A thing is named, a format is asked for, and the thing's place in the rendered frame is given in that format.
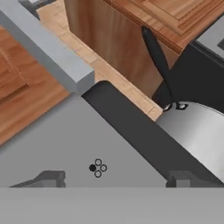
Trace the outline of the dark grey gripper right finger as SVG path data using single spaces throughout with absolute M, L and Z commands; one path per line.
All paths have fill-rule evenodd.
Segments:
M 215 184 L 210 181 L 196 177 L 190 171 L 170 171 L 166 182 L 167 187 L 176 188 L 219 188 L 223 184 Z

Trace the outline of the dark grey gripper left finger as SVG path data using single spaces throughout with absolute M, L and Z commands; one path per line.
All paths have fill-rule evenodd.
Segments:
M 65 187 L 66 173 L 64 171 L 42 171 L 36 178 L 16 184 L 12 187 Z

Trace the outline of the grey and black stove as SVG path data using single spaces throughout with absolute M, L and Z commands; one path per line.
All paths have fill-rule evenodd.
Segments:
M 223 184 L 69 47 L 40 61 L 70 95 L 0 145 L 0 187 L 43 171 L 64 171 L 65 187 L 165 187 L 170 171 Z

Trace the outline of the wooden base cupboard door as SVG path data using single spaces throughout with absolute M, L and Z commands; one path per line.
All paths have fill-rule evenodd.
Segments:
M 0 145 L 67 96 L 65 88 L 0 25 Z

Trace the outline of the grey range hood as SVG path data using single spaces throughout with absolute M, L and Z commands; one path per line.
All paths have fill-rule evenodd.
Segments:
M 192 43 L 224 64 L 224 12 L 203 30 Z

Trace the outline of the wooden wall cupboard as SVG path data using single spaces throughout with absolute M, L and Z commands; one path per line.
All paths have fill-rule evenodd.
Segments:
M 224 0 L 182 34 L 130 0 L 64 0 L 69 30 L 144 94 L 151 97 L 162 78 L 149 57 L 141 27 L 151 28 L 172 66 L 187 44 L 224 12 Z

